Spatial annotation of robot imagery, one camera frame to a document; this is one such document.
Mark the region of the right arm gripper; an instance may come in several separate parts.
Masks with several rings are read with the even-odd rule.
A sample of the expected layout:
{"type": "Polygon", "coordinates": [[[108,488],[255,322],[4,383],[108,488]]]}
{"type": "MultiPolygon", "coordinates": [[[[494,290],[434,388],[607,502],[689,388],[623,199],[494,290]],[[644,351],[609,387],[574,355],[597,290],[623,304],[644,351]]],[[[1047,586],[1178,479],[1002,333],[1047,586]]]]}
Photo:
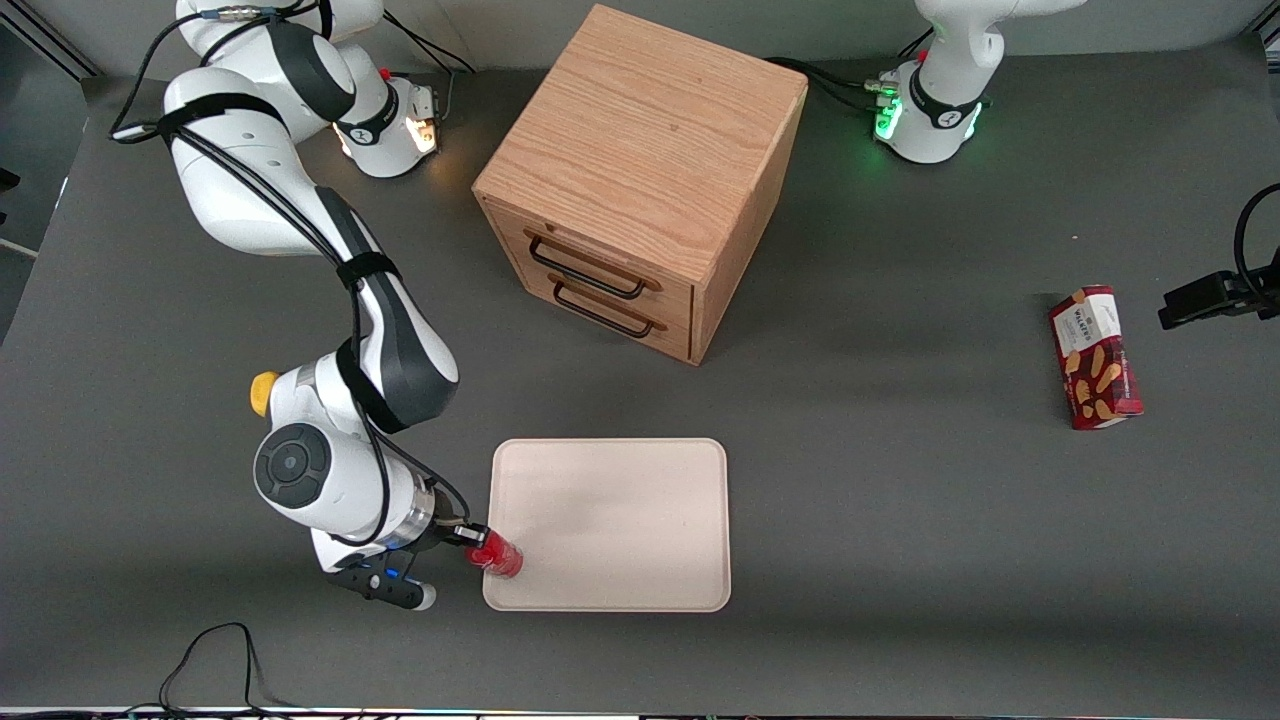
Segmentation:
{"type": "MultiPolygon", "coordinates": [[[[481,523],[440,521],[440,542],[458,547],[484,547],[490,532],[481,523]]],[[[435,603],[435,587],[420,580],[413,571],[417,556],[439,544],[435,525],[428,527],[415,541],[398,547],[352,547],[319,529],[312,529],[310,536],[328,583],[355,592],[365,600],[411,611],[424,611],[435,603]]]]}

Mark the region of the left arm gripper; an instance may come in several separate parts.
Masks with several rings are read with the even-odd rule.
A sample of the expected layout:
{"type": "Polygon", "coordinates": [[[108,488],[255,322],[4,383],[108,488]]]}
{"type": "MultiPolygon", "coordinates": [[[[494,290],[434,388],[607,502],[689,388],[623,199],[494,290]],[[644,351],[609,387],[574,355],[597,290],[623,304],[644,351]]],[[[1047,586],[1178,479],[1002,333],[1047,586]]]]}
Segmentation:
{"type": "Polygon", "coordinates": [[[1256,314],[1261,320],[1279,316],[1279,269],[1256,268],[1245,274],[1219,272],[1219,281],[1193,281],[1164,296],[1158,320],[1165,331],[1219,314],[1256,314]]]}

